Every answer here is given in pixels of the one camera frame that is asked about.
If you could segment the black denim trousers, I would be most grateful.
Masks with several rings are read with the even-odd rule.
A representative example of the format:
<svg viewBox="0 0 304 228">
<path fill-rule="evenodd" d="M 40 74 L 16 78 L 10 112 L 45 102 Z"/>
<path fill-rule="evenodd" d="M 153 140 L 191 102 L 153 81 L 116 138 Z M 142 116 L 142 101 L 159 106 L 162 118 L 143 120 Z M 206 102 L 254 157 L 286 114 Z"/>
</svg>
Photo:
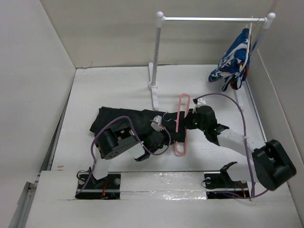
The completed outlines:
<svg viewBox="0 0 304 228">
<path fill-rule="evenodd" d="M 94 120 L 93 124 L 90 127 L 90 131 L 95 135 L 100 132 L 100 130 L 105 127 L 109 122 L 118 118 L 120 116 L 127 116 L 131 119 L 133 126 L 135 128 L 136 133 L 139 138 L 143 141 L 148 135 L 150 135 L 154 129 L 151 127 L 151 120 L 160 115 L 161 117 L 165 114 L 165 112 L 153 111 L 153 110 L 133 110 L 133 109 L 122 109 L 122 108 L 110 108 L 110 107 L 101 107 L 99 109 L 99 113 Z M 165 118 L 175 119 L 175 113 L 167 113 Z M 164 126 L 170 135 L 173 135 L 172 132 L 175 130 L 175 122 L 165 122 L 162 120 L 162 126 Z"/>
</svg>

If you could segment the pink plastic hanger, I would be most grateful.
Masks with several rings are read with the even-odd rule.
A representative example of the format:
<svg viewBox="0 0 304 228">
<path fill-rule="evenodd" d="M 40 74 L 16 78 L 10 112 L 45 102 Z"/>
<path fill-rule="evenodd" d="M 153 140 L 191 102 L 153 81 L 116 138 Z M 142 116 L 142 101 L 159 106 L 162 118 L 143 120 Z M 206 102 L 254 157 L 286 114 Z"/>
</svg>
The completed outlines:
<svg viewBox="0 0 304 228">
<path fill-rule="evenodd" d="M 181 116 L 181 108 L 184 105 L 183 98 L 187 98 L 187 102 L 185 103 L 186 109 L 184 111 L 184 115 Z M 174 148 L 174 153 L 178 157 L 184 157 L 187 153 L 187 134 L 188 134 L 188 130 L 186 129 L 184 120 L 185 120 L 185 117 L 187 116 L 189 110 L 190 110 L 190 95 L 186 94 L 186 93 L 182 93 L 179 96 L 176 118 L 175 119 L 172 119 L 172 118 L 166 119 L 165 116 L 168 112 L 165 112 L 165 114 L 162 116 L 163 120 L 165 122 L 175 122 L 175 130 L 174 130 L 174 132 L 172 132 L 173 135 L 170 135 L 170 137 L 171 137 L 171 143 L 172 143 L 171 145 Z M 182 151 L 180 151 L 180 149 L 179 149 L 179 139 L 183 140 L 181 142 L 183 144 L 182 145 Z"/>
</svg>

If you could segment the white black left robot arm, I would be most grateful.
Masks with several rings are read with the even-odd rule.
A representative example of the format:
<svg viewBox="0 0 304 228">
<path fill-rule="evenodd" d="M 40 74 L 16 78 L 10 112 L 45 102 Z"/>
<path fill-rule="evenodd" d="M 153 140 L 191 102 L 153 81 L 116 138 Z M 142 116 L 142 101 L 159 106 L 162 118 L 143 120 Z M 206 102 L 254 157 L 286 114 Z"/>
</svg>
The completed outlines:
<svg viewBox="0 0 304 228">
<path fill-rule="evenodd" d="M 91 127 L 90 131 L 94 134 L 94 145 L 99 153 L 89 178 L 90 184 L 95 188 L 105 185 L 109 169 L 108 160 L 129 151 L 135 161 L 141 162 L 163 146 L 172 143 L 171 136 L 164 129 L 156 131 L 152 127 L 146 127 L 143 131 L 133 130 L 126 123 L 116 123 L 102 133 L 99 133 L 100 129 L 94 127 Z"/>
</svg>

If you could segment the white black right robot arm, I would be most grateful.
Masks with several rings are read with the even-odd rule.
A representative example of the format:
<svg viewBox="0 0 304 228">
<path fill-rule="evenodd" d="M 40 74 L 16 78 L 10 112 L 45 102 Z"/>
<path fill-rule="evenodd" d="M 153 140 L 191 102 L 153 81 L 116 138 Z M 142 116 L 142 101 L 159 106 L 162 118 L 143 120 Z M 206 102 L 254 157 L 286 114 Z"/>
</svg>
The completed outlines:
<svg viewBox="0 0 304 228">
<path fill-rule="evenodd" d="M 254 141 L 219 124 L 210 106 L 190 109 L 184 123 L 186 129 L 201 130 L 209 142 L 248 156 L 254 182 L 259 182 L 267 190 L 276 190 L 297 173 L 279 141 Z"/>
</svg>

